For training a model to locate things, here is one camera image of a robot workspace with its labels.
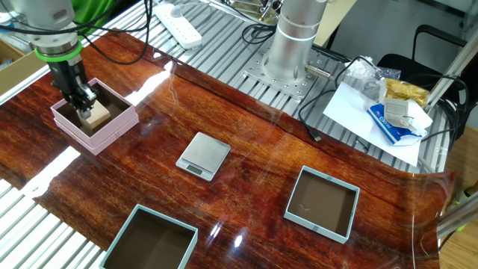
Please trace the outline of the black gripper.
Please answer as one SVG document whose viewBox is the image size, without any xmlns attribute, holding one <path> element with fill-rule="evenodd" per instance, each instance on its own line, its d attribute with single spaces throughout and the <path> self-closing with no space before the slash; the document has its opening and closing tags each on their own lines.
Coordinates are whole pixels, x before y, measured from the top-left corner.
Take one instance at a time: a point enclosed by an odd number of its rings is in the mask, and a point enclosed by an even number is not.
<svg viewBox="0 0 478 269">
<path fill-rule="evenodd" d="M 86 72 L 80 55 L 59 62 L 48 62 L 53 75 L 53 85 L 64 99 L 79 113 L 81 119 L 91 116 L 96 101 L 96 90 L 87 83 Z"/>
</svg>

